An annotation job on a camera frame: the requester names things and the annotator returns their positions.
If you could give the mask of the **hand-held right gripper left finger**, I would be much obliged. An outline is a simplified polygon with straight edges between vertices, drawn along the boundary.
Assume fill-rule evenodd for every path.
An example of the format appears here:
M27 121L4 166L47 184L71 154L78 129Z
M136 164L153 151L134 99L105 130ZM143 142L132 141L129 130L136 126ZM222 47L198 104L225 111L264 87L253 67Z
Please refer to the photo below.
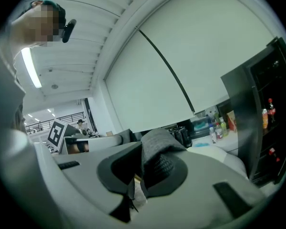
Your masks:
M127 186L111 170L118 156L140 151L132 142L88 153L52 158L53 195L65 219L65 229L141 229L141 220L130 221L124 203Z

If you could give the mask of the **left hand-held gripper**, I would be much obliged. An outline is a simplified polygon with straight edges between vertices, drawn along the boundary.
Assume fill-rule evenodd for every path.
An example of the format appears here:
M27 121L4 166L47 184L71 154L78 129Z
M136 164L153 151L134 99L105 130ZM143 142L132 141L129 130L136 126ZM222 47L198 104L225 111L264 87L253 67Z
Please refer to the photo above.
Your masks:
M47 140L60 155L68 154L65 138L87 139L88 137L83 135L82 130L78 130L66 122L54 119ZM97 151L119 146L122 142L123 138L120 135L90 138L89 151Z

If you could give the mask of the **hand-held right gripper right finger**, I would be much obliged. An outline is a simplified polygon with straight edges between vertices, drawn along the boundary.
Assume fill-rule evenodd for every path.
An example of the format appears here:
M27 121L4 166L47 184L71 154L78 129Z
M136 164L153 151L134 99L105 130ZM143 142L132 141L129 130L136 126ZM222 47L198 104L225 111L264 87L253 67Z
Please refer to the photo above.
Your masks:
M172 194L148 199L138 215L140 229L239 229L249 211L265 200L262 191L220 161L188 151L176 154L188 175ZM228 184L249 206L235 217L216 191Z

